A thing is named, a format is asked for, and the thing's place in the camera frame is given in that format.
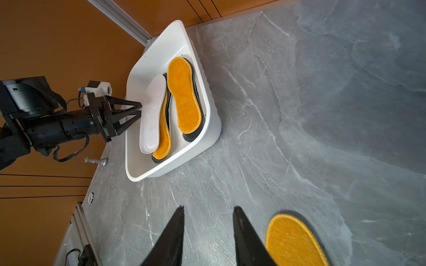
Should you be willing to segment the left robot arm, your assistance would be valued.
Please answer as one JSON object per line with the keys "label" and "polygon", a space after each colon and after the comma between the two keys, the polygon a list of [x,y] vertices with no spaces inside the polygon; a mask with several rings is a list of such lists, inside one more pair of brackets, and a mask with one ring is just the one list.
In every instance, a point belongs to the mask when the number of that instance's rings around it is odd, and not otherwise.
{"label": "left robot arm", "polygon": [[32,150],[66,162],[82,150],[59,158],[60,144],[83,139],[88,146],[98,134],[110,142],[142,115],[140,102],[113,97],[107,82],[91,80],[79,88],[75,101],[79,109],[69,111],[69,102],[50,88],[45,76],[1,81],[1,169]]}

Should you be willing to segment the white insole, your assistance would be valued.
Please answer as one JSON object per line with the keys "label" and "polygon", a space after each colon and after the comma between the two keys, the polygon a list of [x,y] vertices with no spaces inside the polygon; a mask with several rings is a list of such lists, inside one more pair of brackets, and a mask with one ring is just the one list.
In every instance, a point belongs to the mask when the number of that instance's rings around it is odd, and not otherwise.
{"label": "white insole", "polygon": [[157,75],[142,97],[139,147],[143,154],[153,153],[159,146],[159,120],[166,93],[166,77]]}

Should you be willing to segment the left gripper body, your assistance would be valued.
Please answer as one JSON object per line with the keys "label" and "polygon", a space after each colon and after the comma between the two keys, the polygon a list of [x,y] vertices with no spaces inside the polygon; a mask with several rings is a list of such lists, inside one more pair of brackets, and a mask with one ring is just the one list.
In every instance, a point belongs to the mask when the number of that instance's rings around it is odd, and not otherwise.
{"label": "left gripper body", "polygon": [[115,107],[111,105],[112,96],[99,96],[87,94],[87,107],[93,119],[97,132],[103,136],[105,142],[110,142],[112,137],[117,136],[114,128],[113,111]]}

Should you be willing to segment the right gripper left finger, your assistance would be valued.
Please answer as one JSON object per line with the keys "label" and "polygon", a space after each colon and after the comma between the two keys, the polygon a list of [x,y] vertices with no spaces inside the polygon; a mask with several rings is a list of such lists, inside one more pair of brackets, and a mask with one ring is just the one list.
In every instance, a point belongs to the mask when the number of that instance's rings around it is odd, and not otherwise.
{"label": "right gripper left finger", "polygon": [[184,222],[184,207],[180,206],[141,266],[180,266],[182,264]]}

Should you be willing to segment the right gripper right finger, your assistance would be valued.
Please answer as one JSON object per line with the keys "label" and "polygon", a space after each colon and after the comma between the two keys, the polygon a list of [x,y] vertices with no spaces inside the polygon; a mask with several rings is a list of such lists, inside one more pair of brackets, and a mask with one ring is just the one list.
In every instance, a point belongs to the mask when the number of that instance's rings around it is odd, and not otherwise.
{"label": "right gripper right finger", "polygon": [[238,266],[276,266],[241,207],[233,212],[236,263]]}

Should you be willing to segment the white plastic storage box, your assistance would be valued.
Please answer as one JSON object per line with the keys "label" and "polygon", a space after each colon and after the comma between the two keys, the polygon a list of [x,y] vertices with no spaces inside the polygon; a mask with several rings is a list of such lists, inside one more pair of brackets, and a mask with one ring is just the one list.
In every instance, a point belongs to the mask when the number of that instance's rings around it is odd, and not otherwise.
{"label": "white plastic storage box", "polygon": [[142,119],[135,122],[125,133],[125,170],[128,179],[133,182],[161,177],[203,153],[219,139],[222,124],[209,83],[196,48],[180,20],[170,23],[133,66],[127,80],[126,98],[142,102],[149,83],[156,76],[165,74],[169,64],[176,57],[187,59],[193,68],[194,82],[204,115],[204,126],[194,141],[186,141],[178,127],[176,100],[171,96],[167,108],[171,149],[162,162],[156,163],[150,154],[141,152],[139,140],[142,137],[140,129]]}

